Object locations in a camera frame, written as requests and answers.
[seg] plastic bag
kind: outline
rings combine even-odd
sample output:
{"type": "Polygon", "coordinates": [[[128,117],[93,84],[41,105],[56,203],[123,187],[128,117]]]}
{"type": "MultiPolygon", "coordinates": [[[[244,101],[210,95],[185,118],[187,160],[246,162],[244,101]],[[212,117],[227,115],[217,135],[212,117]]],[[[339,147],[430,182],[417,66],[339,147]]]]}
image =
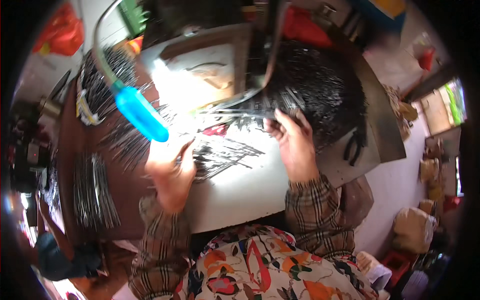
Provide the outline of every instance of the plastic bag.
{"type": "Polygon", "coordinates": [[[360,225],[373,206],[372,190],[365,175],[342,186],[340,202],[345,226],[355,228],[360,225]]]}
{"type": "Polygon", "coordinates": [[[419,208],[403,208],[395,217],[393,247],[412,253],[427,253],[437,226],[435,217],[419,208]]]}

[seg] wrist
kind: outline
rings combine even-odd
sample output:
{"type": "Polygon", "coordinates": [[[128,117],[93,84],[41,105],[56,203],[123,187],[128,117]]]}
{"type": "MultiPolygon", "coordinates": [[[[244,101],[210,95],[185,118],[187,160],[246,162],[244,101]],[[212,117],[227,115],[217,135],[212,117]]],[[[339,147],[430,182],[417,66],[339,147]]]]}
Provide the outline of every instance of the wrist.
{"type": "Polygon", "coordinates": [[[181,199],[169,193],[161,192],[158,189],[156,193],[156,200],[158,204],[160,204],[162,210],[171,215],[181,213],[187,202],[186,198],[181,199]]]}
{"type": "Polygon", "coordinates": [[[320,172],[318,171],[317,165],[315,163],[310,163],[304,167],[298,166],[291,171],[287,170],[287,175],[290,182],[302,183],[319,178],[320,172]]]}

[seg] red stool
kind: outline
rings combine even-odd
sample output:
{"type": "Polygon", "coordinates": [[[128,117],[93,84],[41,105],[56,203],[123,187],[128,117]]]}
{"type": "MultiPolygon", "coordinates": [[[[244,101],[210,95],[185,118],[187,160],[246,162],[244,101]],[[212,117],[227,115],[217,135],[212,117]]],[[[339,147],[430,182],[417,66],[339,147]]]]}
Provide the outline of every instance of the red stool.
{"type": "Polygon", "coordinates": [[[392,270],[392,277],[390,278],[392,287],[394,287],[402,275],[410,269],[410,259],[394,250],[390,250],[381,262],[384,266],[392,270]]]}

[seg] white table surface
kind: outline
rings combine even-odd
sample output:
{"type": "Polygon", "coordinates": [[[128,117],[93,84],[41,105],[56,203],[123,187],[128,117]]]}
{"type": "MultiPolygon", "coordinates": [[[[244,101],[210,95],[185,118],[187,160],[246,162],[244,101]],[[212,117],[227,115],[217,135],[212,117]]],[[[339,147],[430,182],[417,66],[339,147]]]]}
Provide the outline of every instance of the white table surface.
{"type": "MultiPolygon", "coordinates": [[[[380,163],[370,125],[367,126],[367,146],[356,165],[351,167],[343,160],[343,152],[352,132],[317,156],[319,169],[334,187],[350,182],[380,163]]],[[[249,134],[250,143],[239,140],[238,136],[235,139],[265,154],[247,157],[242,161],[252,169],[232,166],[205,182],[193,184],[186,206],[192,233],[241,224],[285,209],[288,178],[277,141],[260,131],[249,134]]]]}

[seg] person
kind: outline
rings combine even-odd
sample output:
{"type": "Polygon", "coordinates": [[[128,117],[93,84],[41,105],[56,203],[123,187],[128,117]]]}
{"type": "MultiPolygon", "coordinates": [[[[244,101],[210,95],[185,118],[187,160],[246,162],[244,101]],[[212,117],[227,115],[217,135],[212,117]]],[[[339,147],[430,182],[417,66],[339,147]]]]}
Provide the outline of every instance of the person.
{"type": "Polygon", "coordinates": [[[51,281],[75,277],[95,277],[101,258],[92,244],[72,246],[65,234],[49,214],[43,196],[36,194],[38,237],[35,247],[30,247],[30,264],[51,281]]]}
{"type": "Polygon", "coordinates": [[[353,228],[343,226],[338,195],[316,166],[310,124],[300,111],[296,121],[278,109],[275,116],[264,125],[278,140],[287,171],[285,215],[292,233],[263,225],[230,229],[192,263],[183,209],[196,171],[194,144],[152,141],[145,171],[156,195],[139,202],[145,232],[129,278],[136,298],[378,298],[352,255],[353,228]]]}

